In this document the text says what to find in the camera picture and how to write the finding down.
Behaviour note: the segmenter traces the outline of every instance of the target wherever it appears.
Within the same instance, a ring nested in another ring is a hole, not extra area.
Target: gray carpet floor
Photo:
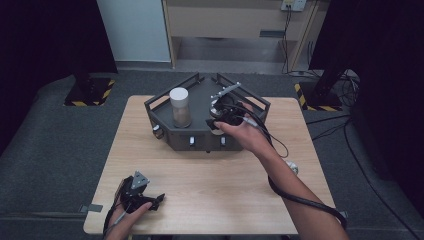
[[[127,99],[132,95],[155,95],[191,75],[154,71],[106,74],[116,83],[100,107],[63,106],[74,83],[72,77],[40,89],[24,123],[0,158],[0,239],[100,239],[84,233],[84,218],[46,219],[6,214],[77,213],[81,205],[90,204]],[[283,75],[224,75],[263,97],[297,98],[294,83],[313,81]],[[306,122],[348,113],[348,107],[341,112],[303,111]],[[346,118],[340,118],[310,124],[310,135],[318,136],[345,121]],[[370,183],[424,239],[423,219],[395,182],[379,179],[372,170],[354,125],[347,125],[346,131]],[[343,129],[315,140],[314,146],[337,208],[349,214],[347,232],[351,239],[415,239],[369,186],[347,147]]]

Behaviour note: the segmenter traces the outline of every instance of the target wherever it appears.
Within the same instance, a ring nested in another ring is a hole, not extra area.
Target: yellow black hazard tape
[[[109,83],[103,89],[103,97],[98,101],[84,101],[84,100],[65,100],[65,106],[77,106],[77,107],[85,107],[85,106],[102,106],[106,99],[109,97],[110,91],[112,90],[113,85],[115,84],[115,80],[110,79]]]
[[[309,106],[305,95],[303,95],[302,89],[300,88],[299,84],[295,84],[294,88],[296,89],[297,96],[299,98],[300,106],[303,110],[310,110],[310,111],[343,111],[342,107],[335,107],[335,106]]]

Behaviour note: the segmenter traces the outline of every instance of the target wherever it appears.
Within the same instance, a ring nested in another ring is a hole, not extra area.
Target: electrical cable
[[[118,202],[118,198],[120,196],[120,189],[121,189],[121,187],[122,187],[123,184],[124,184],[124,180],[122,180],[121,183],[119,184],[119,187],[118,187],[118,189],[115,192],[115,198],[113,199],[112,206],[110,207],[109,211],[107,212],[107,215],[106,215],[106,218],[105,218],[105,223],[103,225],[103,238],[102,239],[105,239],[107,233],[110,231],[109,221],[110,221],[110,219],[111,219],[111,217],[113,215],[113,212],[115,212],[117,206],[119,206],[120,204],[122,204],[122,202],[119,203],[119,204],[116,204],[116,203]]]
[[[349,148],[350,153],[352,154],[353,158],[356,161],[356,164],[358,165],[359,169],[361,170],[362,175],[365,177],[365,180],[367,181],[368,185],[371,187],[371,189],[373,190],[374,194],[378,197],[378,199],[384,204],[384,206],[396,217],[396,219],[417,239],[419,240],[420,237],[412,230],[412,228],[410,226],[408,226],[408,224],[406,224],[405,221],[402,220],[402,218],[390,207],[390,205],[383,199],[383,197],[377,192],[377,190],[374,188],[374,186],[372,185],[370,179],[368,178],[368,175],[365,173],[364,168],[362,167],[362,165],[359,163],[358,157],[356,156],[355,152],[352,149],[352,146],[350,145],[349,139],[347,137],[347,130],[346,130],[346,125],[343,128],[343,132],[344,132],[344,137],[346,140],[346,144],[347,147]]]
[[[346,126],[347,124],[349,124],[349,122],[350,122],[350,118],[345,123],[342,123],[340,125],[337,125],[335,127],[332,127],[330,129],[327,129],[324,132],[318,134],[317,136],[315,136],[314,138],[312,138],[312,141],[315,141],[315,140],[320,139],[320,138],[323,138],[323,137],[330,136],[331,134],[335,133],[337,130],[342,129],[344,126]]]
[[[269,134],[269,136],[271,136],[272,139],[274,139],[275,141],[277,141],[278,143],[280,143],[286,149],[287,154],[284,155],[284,156],[281,156],[280,155],[280,157],[287,158],[289,156],[289,149],[287,148],[286,144],[284,144],[283,142],[281,142],[280,140],[278,140],[277,138],[275,138],[274,136],[272,136],[271,133],[268,132],[267,134]]]
[[[290,77],[298,77],[298,78],[309,78],[312,80],[317,80],[320,78],[320,76],[316,76],[313,73],[308,71],[290,71],[290,72],[284,73],[284,75],[288,75]]]
[[[320,119],[320,120],[316,120],[316,121],[312,121],[312,122],[307,122],[306,125],[314,124],[314,123],[320,123],[320,122],[329,121],[329,120],[338,119],[338,118],[344,118],[344,117],[350,117],[350,114],[341,115],[341,116],[337,116],[337,117]]]
[[[312,57],[312,52],[313,52],[313,46],[314,46],[314,42],[313,41],[309,41],[308,42],[308,51],[307,51],[307,61],[308,61],[308,66],[311,65],[311,57]],[[318,73],[316,73],[313,69],[311,70],[312,73],[314,73],[317,77],[321,77]]]
[[[268,129],[265,127],[265,124],[262,122],[262,120],[254,112],[252,112],[252,111],[250,111],[250,110],[248,110],[248,109],[246,109],[244,107],[239,107],[237,105],[231,105],[231,104],[222,104],[222,105],[224,107],[234,107],[234,108],[237,108],[237,109],[242,110],[245,113],[249,114],[250,117],[252,117],[253,120],[256,122],[256,124],[260,128],[263,128],[265,130],[264,131],[264,134],[265,134],[265,136],[266,136],[269,144],[272,147],[274,147],[274,145],[272,144],[271,137],[269,136]],[[280,197],[283,197],[283,198],[288,199],[290,201],[293,201],[293,202],[296,202],[296,203],[300,203],[300,204],[304,204],[304,205],[307,205],[307,206],[310,206],[310,207],[314,207],[314,208],[320,209],[320,210],[322,210],[324,212],[327,212],[327,213],[333,215],[334,217],[336,217],[340,221],[340,224],[342,225],[342,227],[344,229],[346,229],[347,221],[343,217],[343,215],[341,215],[341,213],[339,213],[336,209],[331,208],[331,207],[328,207],[327,205],[322,204],[322,203],[318,203],[318,202],[315,202],[315,201],[312,201],[312,200],[309,200],[309,199],[305,199],[305,198],[302,198],[302,197],[294,196],[294,195],[291,195],[291,194],[289,194],[287,192],[284,192],[284,191],[282,191],[281,189],[279,189],[275,185],[275,183],[272,181],[272,179],[269,176],[268,176],[268,182],[269,182],[269,185],[270,185],[271,189],[277,195],[279,195]]]
[[[127,207],[127,209],[125,209],[125,211],[124,212],[122,212],[121,213],[121,215],[119,215],[119,217],[115,220],[115,222],[110,226],[110,227],[108,227],[105,231],[103,231],[103,239],[105,239],[106,238],[106,236],[107,236],[107,234],[116,226],[116,225],[118,225],[118,223],[124,218],[124,216],[127,214],[127,211],[128,211],[128,209],[130,208],[130,206],[131,206],[131,203],[130,204],[128,204],[128,207]]]
[[[285,27],[284,27],[284,36],[283,36],[283,43],[282,43],[284,54],[286,55],[286,59],[285,59],[285,62],[283,64],[283,69],[281,70],[282,73],[284,73],[284,67],[287,67],[286,73],[289,72],[289,63],[288,63],[289,58],[288,58],[288,46],[287,46],[287,29],[289,27],[290,20],[291,20],[291,12],[292,12],[291,5],[287,5],[286,24],[285,24]]]
[[[347,75],[347,71],[348,70],[346,70],[346,72],[344,73],[344,78],[341,79],[344,80],[341,86],[342,95],[338,97],[345,106],[353,107],[358,97],[359,85],[357,82],[353,81],[353,79],[349,75]]]

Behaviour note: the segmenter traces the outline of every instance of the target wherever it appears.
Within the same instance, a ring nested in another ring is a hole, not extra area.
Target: wooden table
[[[176,152],[156,139],[144,108],[150,96],[129,98],[112,144],[85,232],[101,234],[107,211],[123,178],[139,170],[150,183],[146,196],[165,193],[157,212],[150,211],[133,234],[296,234],[281,198],[269,187],[256,157],[240,152]],[[312,140],[297,100],[266,98],[271,108],[270,133],[284,142],[299,177],[327,205],[334,207]],[[274,143],[281,155],[284,148]]]

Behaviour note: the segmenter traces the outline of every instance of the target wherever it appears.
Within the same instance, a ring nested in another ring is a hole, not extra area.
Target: black handheld controller
[[[165,198],[165,194],[159,195],[157,198],[146,197],[143,195],[147,184],[150,181],[144,177],[140,172],[136,171],[133,176],[124,179],[120,189],[120,200],[127,213],[132,213],[137,210],[141,205],[151,202],[153,205],[149,208],[150,211],[157,211],[159,204]]]
[[[211,104],[210,115],[212,119],[207,119],[206,124],[211,130],[217,129],[214,122],[225,122],[233,126],[238,126],[243,122],[243,117],[247,109],[241,102],[233,103],[234,100],[227,95],[213,101]]]

